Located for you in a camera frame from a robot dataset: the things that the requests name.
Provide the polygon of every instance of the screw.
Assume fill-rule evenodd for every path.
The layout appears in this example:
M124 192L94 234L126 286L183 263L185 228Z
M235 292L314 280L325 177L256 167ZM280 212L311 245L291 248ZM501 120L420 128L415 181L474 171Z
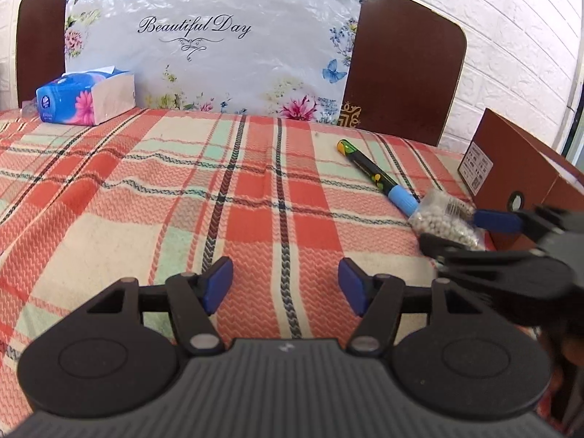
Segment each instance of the screw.
M194 335L190 342L195 349L208 350L215 349L219 345L219 338L212 334L202 333Z
M357 336L351 341L351 347L357 352L375 352L379 349L379 341L372 336Z

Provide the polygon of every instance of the white beads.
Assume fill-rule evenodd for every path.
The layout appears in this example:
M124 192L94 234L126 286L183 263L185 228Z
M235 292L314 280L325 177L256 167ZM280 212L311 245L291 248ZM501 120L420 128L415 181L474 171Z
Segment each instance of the white beads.
M410 225L417 235L426 232L472 249L482 249L474 229L460 217L446 213L443 205L424 203L422 200L416 212L410 217Z

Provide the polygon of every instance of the gold emblem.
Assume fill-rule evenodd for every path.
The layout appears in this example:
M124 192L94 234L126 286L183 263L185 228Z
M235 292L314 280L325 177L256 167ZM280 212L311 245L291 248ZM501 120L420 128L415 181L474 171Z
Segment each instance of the gold emblem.
M361 123L359 121L359 115L361 115L361 107L345 102L341 108L341 115L339 115L339 122L337 125L341 127L355 128Z

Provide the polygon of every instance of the tissue box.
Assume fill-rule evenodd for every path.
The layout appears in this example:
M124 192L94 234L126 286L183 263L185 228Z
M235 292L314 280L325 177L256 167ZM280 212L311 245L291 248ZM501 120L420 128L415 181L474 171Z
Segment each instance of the tissue box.
M136 106L134 75L115 67L65 73L37 89L43 122L92 127Z

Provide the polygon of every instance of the bag of beads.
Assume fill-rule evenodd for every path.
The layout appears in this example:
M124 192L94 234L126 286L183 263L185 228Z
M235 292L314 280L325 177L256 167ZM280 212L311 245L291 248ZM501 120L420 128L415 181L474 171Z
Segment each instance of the bag of beads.
M474 207L460 199L444 191L432 190L420 201L408 221L416 235L433 234L472 250L484 250L483 233L471 225L474 211Z

